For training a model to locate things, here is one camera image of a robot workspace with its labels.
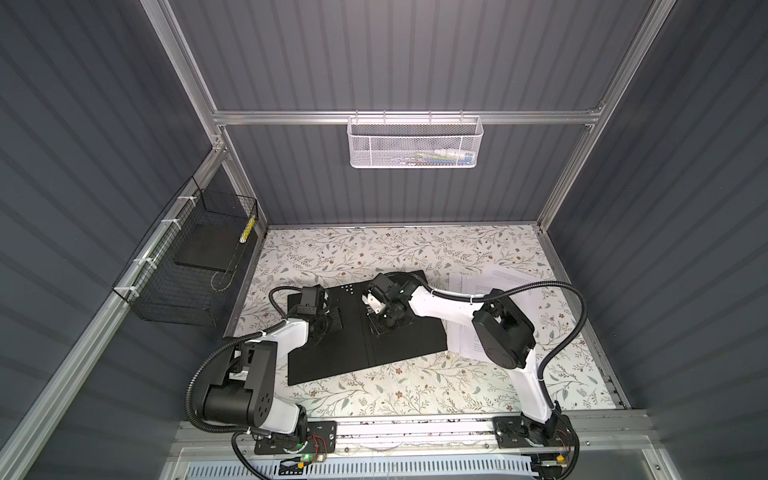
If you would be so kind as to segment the blue folder with black inside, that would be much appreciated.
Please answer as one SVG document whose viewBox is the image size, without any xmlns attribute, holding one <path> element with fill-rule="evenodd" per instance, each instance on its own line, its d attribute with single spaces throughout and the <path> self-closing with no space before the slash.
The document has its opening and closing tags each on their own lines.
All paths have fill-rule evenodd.
<svg viewBox="0 0 768 480">
<path fill-rule="evenodd" d="M 327 311 L 338 311 L 342 329 L 313 348 L 288 354 L 287 384 L 299 384 L 356 372 L 392 362 L 447 350 L 447 337 L 438 318 L 417 317 L 395 330 L 374 330 L 371 311 L 362 297 L 365 281 L 326 290 Z"/>
</svg>

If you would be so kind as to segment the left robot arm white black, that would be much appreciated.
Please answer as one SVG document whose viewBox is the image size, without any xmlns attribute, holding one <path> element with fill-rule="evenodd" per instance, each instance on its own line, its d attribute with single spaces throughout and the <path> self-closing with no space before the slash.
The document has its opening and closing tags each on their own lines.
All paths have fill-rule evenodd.
<svg viewBox="0 0 768 480">
<path fill-rule="evenodd" d="M 293 291 L 296 304 L 279 309 L 280 321 L 253 334 L 233 337 L 203 360 L 184 397 L 187 419 L 208 433 L 256 433 L 303 443 L 306 409 L 275 394 L 278 363 L 289 353 L 316 343 L 340 325 L 338 313 L 319 286 L 273 288 Z"/>
</svg>

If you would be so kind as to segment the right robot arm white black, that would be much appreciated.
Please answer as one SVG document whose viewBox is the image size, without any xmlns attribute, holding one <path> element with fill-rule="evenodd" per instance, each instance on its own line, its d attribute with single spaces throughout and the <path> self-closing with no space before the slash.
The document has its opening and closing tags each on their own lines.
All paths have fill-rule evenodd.
<svg viewBox="0 0 768 480">
<path fill-rule="evenodd" d="M 539 281 L 478 296 L 433 288 L 415 274 L 398 283 L 393 280 L 395 275 L 376 275 L 362 294 L 374 325 L 389 331 L 417 317 L 433 317 L 472 327 L 486 357 L 508 371 L 518 394 L 521 415 L 513 431 L 533 446 L 548 445 L 557 433 L 561 410 L 541 379 L 535 326 L 511 297 L 532 289 L 571 286 L 561 281 Z"/>
</svg>

